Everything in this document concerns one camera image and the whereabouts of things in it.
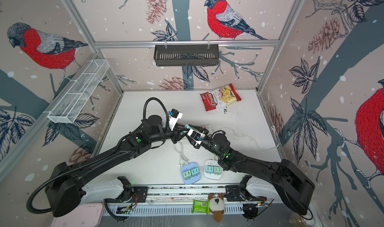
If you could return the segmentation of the light green usb charger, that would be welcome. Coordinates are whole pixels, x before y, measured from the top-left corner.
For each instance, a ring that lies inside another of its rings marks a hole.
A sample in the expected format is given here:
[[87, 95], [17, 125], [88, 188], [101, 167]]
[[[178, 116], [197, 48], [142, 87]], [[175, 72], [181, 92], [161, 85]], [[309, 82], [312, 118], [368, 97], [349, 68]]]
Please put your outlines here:
[[213, 174], [214, 174], [214, 175], [221, 175], [221, 174], [222, 174], [222, 168], [221, 168], [221, 167], [218, 167], [218, 166], [215, 166], [215, 167], [214, 167]]

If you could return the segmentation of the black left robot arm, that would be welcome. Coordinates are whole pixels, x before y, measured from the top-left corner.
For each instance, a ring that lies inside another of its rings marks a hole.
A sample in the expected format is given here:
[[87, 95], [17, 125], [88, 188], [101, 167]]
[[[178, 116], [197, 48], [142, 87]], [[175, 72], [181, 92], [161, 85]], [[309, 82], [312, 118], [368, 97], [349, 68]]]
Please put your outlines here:
[[187, 130], [177, 123], [182, 114], [175, 109], [165, 113], [165, 121], [158, 115], [143, 115], [141, 124], [106, 152], [80, 163], [58, 164], [50, 179], [30, 194], [27, 210], [32, 214], [51, 212], [54, 217], [62, 217], [80, 205], [82, 198], [88, 194], [83, 187], [99, 175], [153, 149], [154, 142], [164, 144], [168, 139], [173, 143], [180, 141]]

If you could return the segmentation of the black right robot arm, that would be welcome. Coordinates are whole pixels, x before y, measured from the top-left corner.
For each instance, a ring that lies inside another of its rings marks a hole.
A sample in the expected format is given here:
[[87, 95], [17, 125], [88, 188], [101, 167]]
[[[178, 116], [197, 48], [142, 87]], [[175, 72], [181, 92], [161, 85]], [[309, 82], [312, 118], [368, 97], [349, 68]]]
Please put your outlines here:
[[224, 133], [203, 136], [193, 133], [196, 148], [203, 147], [218, 157], [225, 171], [244, 173], [270, 183], [282, 202], [295, 213], [305, 216], [315, 190], [314, 183], [291, 161], [269, 162], [246, 156], [231, 148]]

